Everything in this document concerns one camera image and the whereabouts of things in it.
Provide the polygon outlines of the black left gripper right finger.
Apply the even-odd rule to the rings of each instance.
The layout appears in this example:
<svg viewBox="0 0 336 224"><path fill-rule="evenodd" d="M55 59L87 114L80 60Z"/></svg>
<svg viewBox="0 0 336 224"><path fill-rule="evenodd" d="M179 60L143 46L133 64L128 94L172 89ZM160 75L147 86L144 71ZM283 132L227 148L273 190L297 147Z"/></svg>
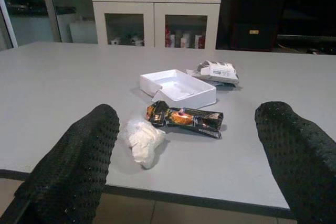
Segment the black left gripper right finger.
<svg viewBox="0 0 336 224"><path fill-rule="evenodd" d="M272 175L297 223L335 223L335 141L280 101L261 104L255 123Z"/></svg>

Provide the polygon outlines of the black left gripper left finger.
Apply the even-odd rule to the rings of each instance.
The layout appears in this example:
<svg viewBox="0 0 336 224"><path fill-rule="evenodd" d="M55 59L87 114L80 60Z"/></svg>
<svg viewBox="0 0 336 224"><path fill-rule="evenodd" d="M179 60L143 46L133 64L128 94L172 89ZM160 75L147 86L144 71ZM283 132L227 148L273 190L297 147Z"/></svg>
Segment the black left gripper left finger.
<svg viewBox="0 0 336 224"><path fill-rule="evenodd" d="M119 127L107 104L73 123L15 191L1 223L92 223Z"/></svg>

